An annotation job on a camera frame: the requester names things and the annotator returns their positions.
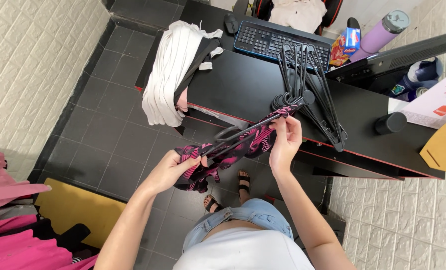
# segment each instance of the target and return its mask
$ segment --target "black desk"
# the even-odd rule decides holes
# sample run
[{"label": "black desk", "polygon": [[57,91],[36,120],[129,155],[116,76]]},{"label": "black desk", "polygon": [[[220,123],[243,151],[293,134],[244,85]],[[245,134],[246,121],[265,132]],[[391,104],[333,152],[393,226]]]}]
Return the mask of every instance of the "black desk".
[{"label": "black desk", "polygon": [[[227,10],[189,0],[181,20],[199,25],[207,32],[224,29],[223,16]],[[261,21],[252,17],[235,15],[238,21],[247,20],[310,35],[298,30]],[[148,53],[136,87],[143,89],[145,78],[151,72],[161,33]],[[311,38],[330,42],[324,37]],[[257,122],[268,115],[269,104],[275,95],[284,92],[284,85],[277,63],[265,58],[240,53],[233,48],[234,37],[224,32],[225,52],[213,59],[213,70],[198,70],[188,87],[189,103],[211,111],[226,114],[248,122]],[[429,138],[436,131],[431,128],[408,124],[403,131],[377,135],[373,125],[388,112],[388,97],[371,91],[328,80],[338,118],[349,134],[345,151],[336,152],[313,123],[303,115],[303,137],[308,142],[300,147],[297,159],[317,167],[314,174],[364,178],[402,179],[404,177],[444,178],[445,173],[429,168],[419,155]],[[192,110],[182,126],[194,129],[204,125],[229,126],[216,118]]]}]

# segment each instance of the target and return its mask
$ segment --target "white cloth on chair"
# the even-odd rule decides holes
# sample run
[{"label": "white cloth on chair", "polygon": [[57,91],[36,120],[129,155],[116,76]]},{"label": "white cloth on chair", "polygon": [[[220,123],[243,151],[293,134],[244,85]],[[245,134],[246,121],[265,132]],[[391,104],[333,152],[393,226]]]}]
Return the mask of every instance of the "white cloth on chair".
[{"label": "white cloth on chair", "polygon": [[[179,126],[184,114],[175,109],[174,92],[195,58],[202,38],[220,38],[220,29],[212,33],[200,30],[197,25],[175,21],[163,33],[156,53],[153,70],[143,93],[142,107],[150,125]],[[223,52],[218,47],[211,52],[213,57]],[[202,63],[200,69],[211,69]]]},{"label": "white cloth on chair", "polygon": [[269,21],[308,33],[314,33],[326,14],[321,0],[274,0]]}]

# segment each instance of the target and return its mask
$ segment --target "computer mouse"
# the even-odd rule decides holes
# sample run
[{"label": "computer mouse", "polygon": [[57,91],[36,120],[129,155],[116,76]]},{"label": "computer mouse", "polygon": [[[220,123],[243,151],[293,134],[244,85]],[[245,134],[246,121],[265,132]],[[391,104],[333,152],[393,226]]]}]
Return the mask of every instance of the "computer mouse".
[{"label": "computer mouse", "polygon": [[226,27],[226,31],[230,34],[238,32],[238,28],[240,26],[234,15],[231,13],[224,15],[224,25]]}]

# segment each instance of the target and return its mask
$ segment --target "white t-shirt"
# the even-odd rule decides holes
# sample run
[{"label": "white t-shirt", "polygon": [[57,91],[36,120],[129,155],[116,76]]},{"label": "white t-shirt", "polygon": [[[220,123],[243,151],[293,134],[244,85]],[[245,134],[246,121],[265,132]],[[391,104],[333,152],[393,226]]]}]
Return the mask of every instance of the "white t-shirt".
[{"label": "white t-shirt", "polygon": [[277,230],[233,228],[181,255],[173,270],[315,270],[301,248]]}]

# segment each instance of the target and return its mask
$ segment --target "foot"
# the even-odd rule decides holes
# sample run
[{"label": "foot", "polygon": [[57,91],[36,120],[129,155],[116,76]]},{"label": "foot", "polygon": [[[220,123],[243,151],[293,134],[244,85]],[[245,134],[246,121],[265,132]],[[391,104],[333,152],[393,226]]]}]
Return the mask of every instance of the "foot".
[{"label": "foot", "polygon": [[238,171],[238,181],[240,188],[240,203],[244,204],[250,199],[250,194],[248,193],[250,187],[250,176],[247,172],[242,169]]},{"label": "foot", "polygon": [[206,211],[210,213],[218,212],[221,209],[223,209],[223,207],[211,195],[205,197],[205,200],[203,201],[203,206],[205,207]]}]

